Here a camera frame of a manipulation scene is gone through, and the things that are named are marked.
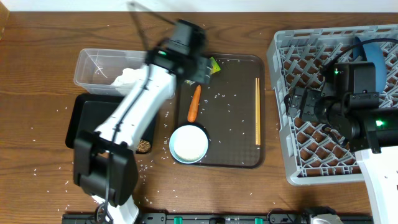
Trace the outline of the foil snack wrapper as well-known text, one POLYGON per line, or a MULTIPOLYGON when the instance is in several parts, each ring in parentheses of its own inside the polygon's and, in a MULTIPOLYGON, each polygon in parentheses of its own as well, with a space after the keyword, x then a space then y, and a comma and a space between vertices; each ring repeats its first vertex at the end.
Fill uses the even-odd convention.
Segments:
POLYGON ((217 61, 213 57, 210 57, 209 59, 211 60, 211 64, 212 64, 212 70, 211 70, 211 76, 212 76, 212 74, 219 72, 221 70, 221 68, 217 64, 217 61))

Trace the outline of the white napkin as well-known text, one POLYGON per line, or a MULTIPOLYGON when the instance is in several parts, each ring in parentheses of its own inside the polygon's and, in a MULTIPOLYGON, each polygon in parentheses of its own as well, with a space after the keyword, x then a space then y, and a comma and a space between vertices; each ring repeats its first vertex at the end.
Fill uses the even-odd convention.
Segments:
POLYGON ((141 69, 125 68, 120 76, 117 76, 111 86, 122 96, 127 95, 131 88, 142 77, 141 69))

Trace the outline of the dark blue plate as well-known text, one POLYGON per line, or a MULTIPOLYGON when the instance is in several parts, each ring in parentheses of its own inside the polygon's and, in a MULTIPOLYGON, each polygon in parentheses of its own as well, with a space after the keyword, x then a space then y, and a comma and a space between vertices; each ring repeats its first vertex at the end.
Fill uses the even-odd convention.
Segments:
POLYGON ((362 61, 372 62, 376 73, 376 91, 380 94, 384 91, 386 85, 386 64, 383 52, 377 42, 364 44, 353 49, 353 60, 361 57, 362 61))

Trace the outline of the brown food scrap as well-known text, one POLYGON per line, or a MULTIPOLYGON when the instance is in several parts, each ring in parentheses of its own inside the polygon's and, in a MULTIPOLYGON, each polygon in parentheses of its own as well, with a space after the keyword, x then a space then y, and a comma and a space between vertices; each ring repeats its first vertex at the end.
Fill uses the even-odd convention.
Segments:
POLYGON ((137 146, 137 154, 146 154, 151 150, 151 143, 149 141, 140 140, 137 146))

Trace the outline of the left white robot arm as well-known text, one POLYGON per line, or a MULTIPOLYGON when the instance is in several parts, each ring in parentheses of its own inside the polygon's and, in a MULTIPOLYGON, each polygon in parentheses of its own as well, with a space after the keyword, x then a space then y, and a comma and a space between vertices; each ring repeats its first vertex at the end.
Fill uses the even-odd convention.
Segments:
POLYGON ((143 65, 144 75, 116 110, 95 131, 82 131, 74 142, 73 181, 101 199, 95 223, 134 223, 138 208, 132 193, 138 170, 135 151, 163 102, 177 85, 210 77, 211 62, 203 47, 155 47, 143 65))

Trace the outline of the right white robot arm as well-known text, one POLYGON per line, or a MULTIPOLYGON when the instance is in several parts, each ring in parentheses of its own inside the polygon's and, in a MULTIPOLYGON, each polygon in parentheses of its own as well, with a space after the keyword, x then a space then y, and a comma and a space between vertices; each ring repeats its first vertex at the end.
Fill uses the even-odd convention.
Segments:
POLYGON ((287 115, 321 123, 347 139, 368 190, 374 223, 397 223, 397 109, 380 108, 377 92, 330 95, 296 87, 287 115))

